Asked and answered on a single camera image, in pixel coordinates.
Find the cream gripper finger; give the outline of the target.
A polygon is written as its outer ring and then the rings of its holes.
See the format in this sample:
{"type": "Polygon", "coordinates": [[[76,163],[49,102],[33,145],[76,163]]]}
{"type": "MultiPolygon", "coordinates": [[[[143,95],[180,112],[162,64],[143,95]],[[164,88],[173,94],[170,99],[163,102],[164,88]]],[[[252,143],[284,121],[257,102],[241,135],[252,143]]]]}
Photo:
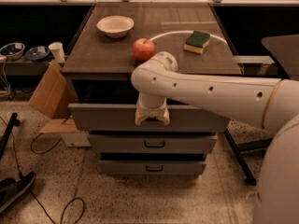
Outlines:
{"type": "Polygon", "coordinates": [[[164,125],[168,125],[170,123],[169,112],[166,109],[164,112],[160,113],[157,117],[157,120],[161,121],[164,125]]]}
{"type": "Polygon", "coordinates": [[[143,113],[139,112],[138,110],[136,110],[135,125],[140,126],[142,124],[142,122],[145,121],[147,118],[148,118],[148,116],[146,114],[143,114],[143,113]]]}

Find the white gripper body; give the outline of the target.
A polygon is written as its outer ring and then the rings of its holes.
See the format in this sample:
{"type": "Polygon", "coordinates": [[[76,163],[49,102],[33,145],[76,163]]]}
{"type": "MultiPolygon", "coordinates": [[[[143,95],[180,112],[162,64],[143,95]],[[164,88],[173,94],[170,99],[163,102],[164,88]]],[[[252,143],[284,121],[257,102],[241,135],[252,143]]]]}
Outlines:
{"type": "Polygon", "coordinates": [[[168,118],[169,112],[167,109],[167,104],[163,103],[162,105],[158,105],[157,107],[149,107],[142,103],[138,103],[136,105],[135,116],[137,118],[168,118]]]}

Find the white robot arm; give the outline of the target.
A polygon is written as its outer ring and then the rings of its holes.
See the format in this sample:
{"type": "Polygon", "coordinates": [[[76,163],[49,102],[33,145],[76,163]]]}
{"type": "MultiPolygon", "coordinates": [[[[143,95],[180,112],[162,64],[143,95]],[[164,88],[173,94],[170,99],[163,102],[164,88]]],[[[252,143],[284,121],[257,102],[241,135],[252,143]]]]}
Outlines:
{"type": "Polygon", "coordinates": [[[185,75],[162,51],[132,73],[135,123],[157,118],[165,100],[262,128],[274,135],[263,159],[252,224],[299,224],[299,82],[279,78],[185,75]]]}

